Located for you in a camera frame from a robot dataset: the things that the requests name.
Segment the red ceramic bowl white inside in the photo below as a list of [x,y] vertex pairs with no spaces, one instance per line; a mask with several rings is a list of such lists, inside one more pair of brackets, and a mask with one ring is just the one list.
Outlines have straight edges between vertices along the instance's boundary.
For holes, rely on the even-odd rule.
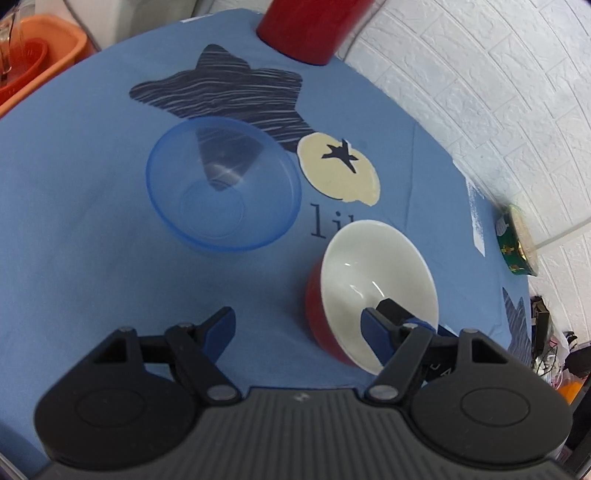
[[377,220],[342,227],[305,290],[305,315],[318,345],[339,361],[379,374],[383,366],[363,339],[361,316],[363,309],[387,299],[433,329],[439,327],[435,281],[416,246]]

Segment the translucent blue plastic bowl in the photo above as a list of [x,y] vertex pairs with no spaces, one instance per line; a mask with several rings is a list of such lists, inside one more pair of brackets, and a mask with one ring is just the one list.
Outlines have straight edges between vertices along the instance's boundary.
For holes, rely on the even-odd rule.
[[287,151],[229,118],[168,130],[148,156],[145,183],[163,224],[195,249],[262,248],[286,234],[301,210],[301,177]]

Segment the green patterned bowl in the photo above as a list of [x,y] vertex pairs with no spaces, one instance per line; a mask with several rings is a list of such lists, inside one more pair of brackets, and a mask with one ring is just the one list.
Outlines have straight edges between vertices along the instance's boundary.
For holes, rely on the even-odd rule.
[[495,223],[501,254],[515,275],[536,277],[538,254],[522,210],[514,204],[506,206]]

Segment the blue printed tablecloth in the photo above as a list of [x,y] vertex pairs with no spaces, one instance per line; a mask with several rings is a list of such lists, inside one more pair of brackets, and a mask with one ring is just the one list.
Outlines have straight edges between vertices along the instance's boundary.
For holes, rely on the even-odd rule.
[[[124,41],[60,74],[1,121],[1,450],[32,476],[47,463],[33,416],[42,395],[123,325],[142,335],[199,323],[221,307],[238,318],[221,369],[240,389],[366,387],[370,375],[315,342],[304,289],[329,240],[375,219],[402,231],[428,264],[441,322],[477,328],[503,346],[506,309],[527,302],[524,278],[498,250],[496,208],[469,185],[450,154],[383,91],[339,60],[290,60],[256,36],[259,14],[216,13]],[[207,115],[270,117],[298,165],[297,143],[321,139],[329,176],[372,166],[376,203],[287,186],[252,141],[236,175],[211,177],[192,148],[168,197],[194,232],[245,228],[249,249],[191,248],[152,207],[148,156],[179,125],[174,91]]]

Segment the orange plastic bag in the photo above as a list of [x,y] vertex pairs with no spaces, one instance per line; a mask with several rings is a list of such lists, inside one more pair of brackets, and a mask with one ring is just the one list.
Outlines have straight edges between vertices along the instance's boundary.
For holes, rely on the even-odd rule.
[[557,391],[569,405],[572,405],[584,384],[583,378],[565,373]]

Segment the red thermos jug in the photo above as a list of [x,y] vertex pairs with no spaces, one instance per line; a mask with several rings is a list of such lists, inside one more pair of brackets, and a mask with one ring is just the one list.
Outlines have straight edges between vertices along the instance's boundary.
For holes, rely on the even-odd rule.
[[324,66],[372,4],[370,0],[274,0],[256,34],[288,58]]

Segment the orange plastic basin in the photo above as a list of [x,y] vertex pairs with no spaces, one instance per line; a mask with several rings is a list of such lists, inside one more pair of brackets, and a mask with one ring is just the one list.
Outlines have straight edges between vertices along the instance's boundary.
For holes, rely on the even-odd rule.
[[26,97],[96,50],[83,30],[49,14],[25,18],[20,24],[24,44],[13,52],[24,61],[23,74],[1,87],[1,116]]

